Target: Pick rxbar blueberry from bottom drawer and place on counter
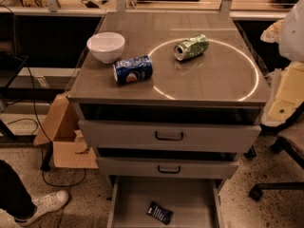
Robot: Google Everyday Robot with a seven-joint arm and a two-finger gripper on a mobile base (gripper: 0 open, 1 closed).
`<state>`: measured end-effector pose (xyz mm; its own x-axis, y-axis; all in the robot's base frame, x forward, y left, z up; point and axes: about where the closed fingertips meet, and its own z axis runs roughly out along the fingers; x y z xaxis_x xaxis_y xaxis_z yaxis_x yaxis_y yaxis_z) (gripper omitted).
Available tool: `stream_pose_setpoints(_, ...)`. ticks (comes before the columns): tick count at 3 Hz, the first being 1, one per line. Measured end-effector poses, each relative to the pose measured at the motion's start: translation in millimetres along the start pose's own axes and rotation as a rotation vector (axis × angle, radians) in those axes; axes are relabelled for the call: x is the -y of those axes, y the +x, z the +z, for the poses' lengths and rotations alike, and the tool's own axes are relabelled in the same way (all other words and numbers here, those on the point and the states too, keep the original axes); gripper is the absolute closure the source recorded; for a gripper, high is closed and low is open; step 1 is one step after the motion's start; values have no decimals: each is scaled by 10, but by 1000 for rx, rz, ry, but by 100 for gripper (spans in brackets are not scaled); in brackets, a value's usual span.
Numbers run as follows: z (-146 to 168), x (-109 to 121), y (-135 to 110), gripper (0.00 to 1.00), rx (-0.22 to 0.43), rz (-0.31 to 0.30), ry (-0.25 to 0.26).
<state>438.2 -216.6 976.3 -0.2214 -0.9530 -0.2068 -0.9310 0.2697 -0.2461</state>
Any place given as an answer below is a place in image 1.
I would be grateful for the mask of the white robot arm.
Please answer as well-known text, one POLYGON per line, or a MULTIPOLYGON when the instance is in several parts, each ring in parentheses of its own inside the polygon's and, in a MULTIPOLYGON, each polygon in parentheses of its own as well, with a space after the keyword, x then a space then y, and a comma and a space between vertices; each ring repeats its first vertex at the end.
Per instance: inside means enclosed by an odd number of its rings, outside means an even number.
POLYGON ((291 61, 273 73, 271 97, 262 115, 264 125, 275 127, 285 124, 304 103, 304 0, 265 29, 260 39, 278 43, 279 54, 291 61))

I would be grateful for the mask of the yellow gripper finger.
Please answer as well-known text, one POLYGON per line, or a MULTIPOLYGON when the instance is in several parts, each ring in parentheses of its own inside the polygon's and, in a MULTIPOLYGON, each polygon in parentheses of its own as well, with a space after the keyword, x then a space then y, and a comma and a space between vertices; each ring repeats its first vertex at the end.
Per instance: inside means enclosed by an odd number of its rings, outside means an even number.
POLYGON ((261 122, 270 127, 285 124, 304 103, 304 63, 291 62, 269 74, 271 94, 261 122))
POLYGON ((262 32, 260 40, 266 43, 278 43, 282 24, 283 19, 272 23, 267 29, 262 32))

